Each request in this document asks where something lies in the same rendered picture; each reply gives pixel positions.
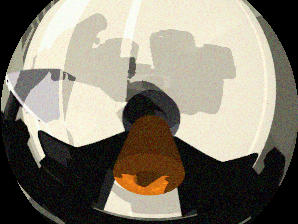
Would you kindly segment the orange knob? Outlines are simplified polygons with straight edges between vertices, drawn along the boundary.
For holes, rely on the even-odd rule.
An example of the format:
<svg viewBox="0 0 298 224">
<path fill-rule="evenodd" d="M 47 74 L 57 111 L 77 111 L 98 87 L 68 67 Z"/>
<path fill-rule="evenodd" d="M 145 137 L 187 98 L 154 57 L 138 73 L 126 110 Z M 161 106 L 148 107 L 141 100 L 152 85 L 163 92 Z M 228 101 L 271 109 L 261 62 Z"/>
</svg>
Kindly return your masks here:
<svg viewBox="0 0 298 224">
<path fill-rule="evenodd" d="M 114 164 L 118 185 L 137 194 L 162 194 L 180 186 L 185 167 L 164 119 L 145 115 L 133 124 Z"/>
</svg>

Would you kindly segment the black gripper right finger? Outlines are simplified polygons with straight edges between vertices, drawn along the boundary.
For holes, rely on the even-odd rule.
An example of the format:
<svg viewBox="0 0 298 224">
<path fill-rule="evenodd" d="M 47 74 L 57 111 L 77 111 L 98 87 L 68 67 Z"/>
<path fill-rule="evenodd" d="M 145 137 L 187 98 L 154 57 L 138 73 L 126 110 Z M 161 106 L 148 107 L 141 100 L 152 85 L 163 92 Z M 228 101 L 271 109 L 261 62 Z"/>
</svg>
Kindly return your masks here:
<svg viewBox="0 0 298 224">
<path fill-rule="evenodd" d="M 177 186 L 182 217 L 197 214 L 196 209 L 217 193 L 231 175 L 254 167 L 258 160 L 258 153 L 255 152 L 238 159 L 218 161 L 177 136 L 173 136 L 173 140 L 185 167 L 185 179 Z"/>
</svg>

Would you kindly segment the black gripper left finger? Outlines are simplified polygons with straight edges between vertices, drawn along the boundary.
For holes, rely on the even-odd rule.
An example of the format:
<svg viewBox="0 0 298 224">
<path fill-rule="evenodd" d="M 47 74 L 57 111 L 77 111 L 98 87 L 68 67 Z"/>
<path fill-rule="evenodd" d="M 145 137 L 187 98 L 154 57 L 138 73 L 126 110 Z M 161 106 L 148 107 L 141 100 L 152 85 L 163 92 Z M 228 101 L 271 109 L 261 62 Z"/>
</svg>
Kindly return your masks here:
<svg viewBox="0 0 298 224">
<path fill-rule="evenodd" d="M 71 172 L 82 190 L 94 204 L 94 208 L 104 210 L 106 201 L 116 179 L 113 177 L 114 164 L 121 153 L 129 132 L 121 131 L 104 140 L 94 141 L 84 147 L 73 147 L 49 133 L 37 131 L 39 143 L 45 156 L 60 167 Z"/>
</svg>

